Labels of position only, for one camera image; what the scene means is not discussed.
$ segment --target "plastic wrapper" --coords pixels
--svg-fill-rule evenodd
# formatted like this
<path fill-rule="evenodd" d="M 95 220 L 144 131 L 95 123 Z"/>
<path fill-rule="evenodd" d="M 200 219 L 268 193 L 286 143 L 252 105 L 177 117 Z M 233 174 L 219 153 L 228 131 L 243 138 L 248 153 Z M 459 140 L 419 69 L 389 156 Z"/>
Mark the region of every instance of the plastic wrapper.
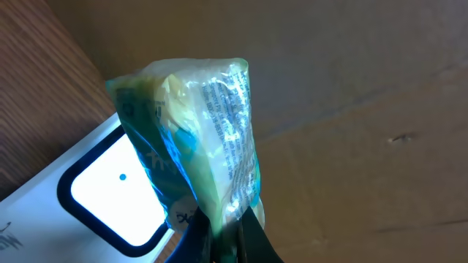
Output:
<path fill-rule="evenodd" d="M 245 60 L 155 61 L 106 86 L 171 228 L 197 206 L 215 239 L 248 206 L 264 225 Z"/>

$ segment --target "white device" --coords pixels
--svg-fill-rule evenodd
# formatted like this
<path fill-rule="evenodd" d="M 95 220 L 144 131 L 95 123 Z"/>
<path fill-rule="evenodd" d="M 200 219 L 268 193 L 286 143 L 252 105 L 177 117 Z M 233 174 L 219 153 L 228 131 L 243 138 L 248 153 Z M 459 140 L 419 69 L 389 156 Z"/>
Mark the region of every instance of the white device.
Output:
<path fill-rule="evenodd" d="M 154 242 L 155 232 L 160 226 L 165 226 L 164 210 L 125 134 L 110 147 L 102 149 L 102 154 L 88 166 L 81 167 L 82 171 L 69 179 L 68 189 L 65 186 L 66 189 L 57 191 L 62 175 L 69 172 L 70 167 L 76 167 L 119 128 L 120 121 L 114 114 L 0 202 L 0 262 L 124 263 L 156 260 L 173 231 L 166 227 L 162 237 Z M 67 208 L 69 211 L 74 207 L 81 209 L 76 217 L 62 207 L 64 201 L 59 202 L 58 192 L 69 193 L 67 202 L 73 205 Z M 82 219 L 80 213 L 87 217 Z M 95 223 L 93 231 L 91 226 L 77 218 Z M 107 242 L 107 234 L 115 235 L 112 238 L 125 249 L 127 246 L 129 249 L 145 247 L 148 253 L 139 257 L 125 256 Z"/>

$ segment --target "brown cardboard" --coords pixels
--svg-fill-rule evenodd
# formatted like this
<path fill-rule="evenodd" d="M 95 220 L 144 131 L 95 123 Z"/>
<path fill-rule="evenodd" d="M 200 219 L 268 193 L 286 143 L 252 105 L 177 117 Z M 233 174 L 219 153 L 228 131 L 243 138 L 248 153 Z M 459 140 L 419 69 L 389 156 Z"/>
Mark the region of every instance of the brown cardboard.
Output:
<path fill-rule="evenodd" d="M 468 1 L 49 3 L 105 78 L 249 61 L 286 262 L 467 261 Z"/>

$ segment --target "wrapped snack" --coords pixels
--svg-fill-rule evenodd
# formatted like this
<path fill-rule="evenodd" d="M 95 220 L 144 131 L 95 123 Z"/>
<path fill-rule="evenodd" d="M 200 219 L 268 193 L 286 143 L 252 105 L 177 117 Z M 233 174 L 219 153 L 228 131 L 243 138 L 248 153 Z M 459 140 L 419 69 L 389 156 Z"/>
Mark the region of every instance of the wrapped snack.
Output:
<path fill-rule="evenodd" d="M 172 228 L 197 204 L 222 242 L 248 206 L 264 225 L 245 60 L 156 61 L 107 89 Z"/>

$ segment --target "plastic-wrapped package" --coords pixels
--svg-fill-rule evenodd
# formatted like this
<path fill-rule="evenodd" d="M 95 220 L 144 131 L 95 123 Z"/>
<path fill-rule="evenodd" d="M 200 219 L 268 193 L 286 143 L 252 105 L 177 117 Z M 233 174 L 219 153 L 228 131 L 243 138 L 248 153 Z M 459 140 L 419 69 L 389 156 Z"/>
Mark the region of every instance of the plastic-wrapped package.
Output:
<path fill-rule="evenodd" d="M 197 204 L 215 238 L 248 206 L 264 225 L 245 60 L 155 61 L 106 86 L 172 228 Z"/>

